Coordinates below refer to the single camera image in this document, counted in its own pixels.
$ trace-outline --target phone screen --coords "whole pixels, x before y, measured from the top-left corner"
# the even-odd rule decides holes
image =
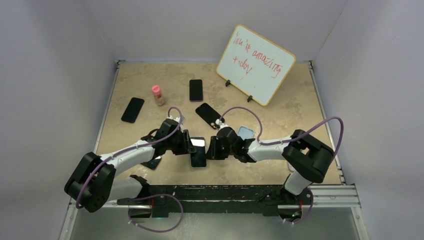
[[[128,106],[126,106],[126,109],[120,119],[124,122],[133,124],[136,121],[137,116],[139,115],[139,112],[142,109],[144,103],[145,101],[141,98],[131,98],[128,103]]]
[[[190,102],[203,101],[203,83],[201,79],[190,80]]]
[[[191,137],[196,152],[190,154],[190,162],[192,168],[206,167],[206,141],[203,137]]]
[[[198,108],[196,108],[196,113],[203,119],[209,126],[213,129],[217,129],[218,127],[215,124],[215,121],[219,118],[221,118],[221,115],[215,111],[209,104],[206,102],[200,105]]]

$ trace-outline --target whiteboard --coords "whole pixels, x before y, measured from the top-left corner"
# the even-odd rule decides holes
[[[240,24],[231,35],[216,72],[266,106],[295,62],[291,52]]]

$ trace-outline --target small bottle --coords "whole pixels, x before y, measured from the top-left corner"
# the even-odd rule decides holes
[[[165,98],[162,95],[162,90],[159,85],[152,86],[151,92],[153,93],[154,101],[158,106],[162,106],[165,104]]]

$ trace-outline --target smartphone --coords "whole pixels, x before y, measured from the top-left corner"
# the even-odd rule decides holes
[[[215,111],[209,104],[206,102],[196,108],[196,113],[203,119],[209,126],[213,129],[218,129],[218,126],[215,124],[215,121],[221,117],[221,115]]]
[[[237,135],[240,136],[241,139],[252,139],[255,135],[255,131],[246,126],[240,126],[237,131]]]
[[[141,98],[131,98],[128,103],[128,106],[126,106],[126,109],[120,119],[124,122],[133,124],[136,121],[137,116],[139,115],[139,112],[142,109],[144,103],[145,101]]]
[[[206,167],[206,141],[204,137],[191,137],[196,152],[190,153],[190,162],[192,168]]]
[[[201,79],[190,80],[190,102],[203,101],[203,82]]]

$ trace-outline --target beige tabletop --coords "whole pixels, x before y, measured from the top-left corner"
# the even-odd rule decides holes
[[[150,130],[159,128],[167,117],[169,107],[178,107],[185,120],[184,128],[191,137],[204,137],[206,148],[211,136],[216,135],[196,113],[202,102],[189,101],[189,80],[203,80],[204,103],[218,113],[234,106],[243,106],[254,111],[263,123],[262,140],[289,136],[295,129],[308,130],[323,120],[314,84],[306,63],[295,64],[267,106],[251,101],[240,90],[230,85],[216,73],[217,63],[123,63],[117,75],[104,127],[100,136],[97,154],[105,154],[127,147]],[[166,103],[157,106],[151,87],[162,88]],[[132,97],[142,98],[145,103],[135,123],[121,121],[121,116]],[[257,120],[247,111],[235,109],[225,116],[225,122],[233,129],[246,126],[259,132]],[[311,135],[331,144],[325,126]],[[226,160],[208,160],[206,168],[192,168],[190,155],[175,156],[170,151],[151,170],[137,165],[122,173],[118,178],[131,174],[141,176],[150,184],[191,185],[260,185],[283,184],[290,174],[287,162],[263,160],[242,163],[230,156]],[[336,163],[333,162],[325,176],[324,184],[340,184]]]

